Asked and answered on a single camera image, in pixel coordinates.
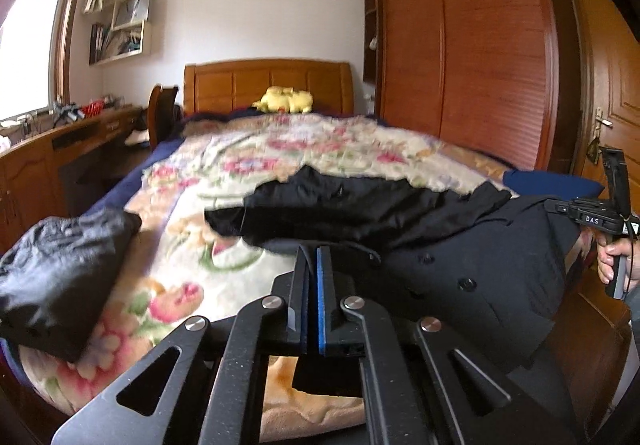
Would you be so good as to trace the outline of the grey black folded jacket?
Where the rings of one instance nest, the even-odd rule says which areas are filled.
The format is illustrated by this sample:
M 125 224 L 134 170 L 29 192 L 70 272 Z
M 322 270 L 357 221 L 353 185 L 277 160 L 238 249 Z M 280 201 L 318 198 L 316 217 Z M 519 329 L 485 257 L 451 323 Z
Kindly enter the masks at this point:
M 1 257 L 2 338 L 78 361 L 141 224 L 104 208 L 29 228 Z

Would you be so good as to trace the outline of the floral bed blanket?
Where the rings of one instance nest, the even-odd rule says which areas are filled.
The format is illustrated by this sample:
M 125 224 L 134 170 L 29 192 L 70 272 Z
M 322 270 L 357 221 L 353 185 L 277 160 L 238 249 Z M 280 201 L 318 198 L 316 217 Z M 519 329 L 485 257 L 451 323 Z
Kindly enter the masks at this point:
M 259 184 L 305 165 L 460 194 L 487 181 L 500 185 L 506 171 L 475 151 L 361 116 L 190 122 L 103 197 L 103 205 L 139 214 L 141 229 L 77 364 L 18 350 L 35 392 L 64 415 L 76 413 L 186 318 L 220 321 L 266 295 L 292 269 L 292 257 L 219 236 L 204 212 L 238 205 Z

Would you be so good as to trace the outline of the red item on desk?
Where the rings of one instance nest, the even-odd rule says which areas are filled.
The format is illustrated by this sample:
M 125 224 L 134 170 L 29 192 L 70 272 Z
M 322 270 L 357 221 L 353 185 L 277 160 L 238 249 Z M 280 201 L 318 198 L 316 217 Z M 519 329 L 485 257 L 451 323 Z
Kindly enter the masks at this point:
M 104 109 L 104 101 L 102 99 L 91 101 L 90 104 L 82 106 L 80 111 L 85 118 L 93 118 L 99 116 Z

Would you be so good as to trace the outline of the yellow plush toy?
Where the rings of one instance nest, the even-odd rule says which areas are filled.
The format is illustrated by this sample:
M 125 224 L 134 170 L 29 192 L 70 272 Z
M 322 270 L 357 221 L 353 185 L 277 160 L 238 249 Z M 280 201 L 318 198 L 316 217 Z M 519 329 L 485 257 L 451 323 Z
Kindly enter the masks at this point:
M 272 86 L 252 107 L 265 113 L 310 113 L 314 98 L 306 90 L 293 87 Z

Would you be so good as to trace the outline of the wooden desk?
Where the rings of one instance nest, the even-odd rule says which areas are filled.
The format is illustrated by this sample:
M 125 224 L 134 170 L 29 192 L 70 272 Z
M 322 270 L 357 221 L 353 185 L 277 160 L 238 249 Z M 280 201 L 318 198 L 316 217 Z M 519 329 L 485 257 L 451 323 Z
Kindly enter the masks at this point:
M 9 250 L 32 225 L 75 213 L 73 187 L 63 168 L 128 136 L 140 107 L 107 109 L 97 116 L 55 127 L 1 153 L 1 250 Z

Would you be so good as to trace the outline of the dark navy button coat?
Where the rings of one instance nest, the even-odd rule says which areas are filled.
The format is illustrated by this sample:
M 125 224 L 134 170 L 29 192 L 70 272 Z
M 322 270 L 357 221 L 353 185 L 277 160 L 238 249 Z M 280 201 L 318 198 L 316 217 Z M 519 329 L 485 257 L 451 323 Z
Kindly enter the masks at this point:
M 439 318 L 549 413 L 575 422 L 546 341 L 580 230 L 548 212 L 544 197 L 513 197 L 491 183 L 469 194 L 434 191 L 304 166 L 204 216 L 216 234 L 274 253 L 330 246 L 360 295 L 398 318 Z

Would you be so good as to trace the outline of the white wall shelf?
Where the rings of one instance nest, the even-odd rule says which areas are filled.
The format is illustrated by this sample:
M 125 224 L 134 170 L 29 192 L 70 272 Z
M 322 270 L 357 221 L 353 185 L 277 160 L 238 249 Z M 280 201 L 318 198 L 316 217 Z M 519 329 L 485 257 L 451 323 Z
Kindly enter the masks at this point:
M 103 0 L 91 26 L 89 64 L 99 66 L 144 55 L 152 32 L 153 0 Z

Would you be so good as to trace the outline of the wooden louvered wardrobe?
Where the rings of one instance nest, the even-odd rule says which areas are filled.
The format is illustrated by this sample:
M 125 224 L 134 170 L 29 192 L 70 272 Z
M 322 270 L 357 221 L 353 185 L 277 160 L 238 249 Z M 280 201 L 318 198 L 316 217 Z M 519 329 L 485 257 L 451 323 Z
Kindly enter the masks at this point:
M 572 0 L 366 0 L 378 115 L 506 161 L 567 173 L 580 123 Z

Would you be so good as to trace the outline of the wooden chair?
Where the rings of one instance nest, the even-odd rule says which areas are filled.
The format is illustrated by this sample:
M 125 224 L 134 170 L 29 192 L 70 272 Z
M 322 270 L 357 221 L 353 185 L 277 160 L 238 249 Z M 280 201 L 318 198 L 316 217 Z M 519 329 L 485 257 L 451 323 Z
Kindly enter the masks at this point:
M 148 124 L 150 147 L 154 150 L 161 142 L 168 139 L 175 123 L 179 120 L 177 113 L 180 107 L 176 105 L 178 87 L 153 88 L 146 110 L 146 123 Z

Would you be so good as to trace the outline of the black device on desk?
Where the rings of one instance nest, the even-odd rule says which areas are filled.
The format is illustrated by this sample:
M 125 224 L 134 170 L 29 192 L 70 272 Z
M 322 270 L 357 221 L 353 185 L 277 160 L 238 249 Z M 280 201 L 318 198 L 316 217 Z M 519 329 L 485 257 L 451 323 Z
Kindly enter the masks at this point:
M 62 104 L 61 101 L 57 101 L 53 104 L 53 128 L 58 126 L 75 123 L 85 119 L 86 115 L 74 102 L 70 104 Z

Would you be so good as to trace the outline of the wooden bed headboard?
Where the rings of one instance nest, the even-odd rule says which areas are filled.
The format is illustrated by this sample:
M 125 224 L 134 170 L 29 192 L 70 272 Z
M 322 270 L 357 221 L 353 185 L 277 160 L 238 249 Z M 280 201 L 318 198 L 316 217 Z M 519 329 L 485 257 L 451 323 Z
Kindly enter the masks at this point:
M 312 110 L 333 116 L 354 113 L 352 70 L 347 62 L 312 59 L 247 59 L 189 64 L 184 68 L 183 109 L 229 113 L 250 107 L 272 86 L 306 90 Z

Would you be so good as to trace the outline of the navy blue bed sheet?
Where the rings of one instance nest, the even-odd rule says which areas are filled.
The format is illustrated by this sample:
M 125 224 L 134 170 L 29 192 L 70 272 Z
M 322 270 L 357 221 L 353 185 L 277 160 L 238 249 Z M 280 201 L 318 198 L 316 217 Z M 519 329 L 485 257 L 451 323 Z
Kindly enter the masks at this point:
M 197 113 L 177 121 L 168 139 L 93 205 L 122 208 L 142 188 L 182 187 L 201 179 L 287 178 L 308 164 L 322 173 L 407 179 L 416 187 L 459 194 L 491 180 L 515 194 L 563 200 L 597 198 L 603 185 L 585 177 L 521 171 L 471 149 L 388 126 L 368 116 L 267 114 L 243 109 Z

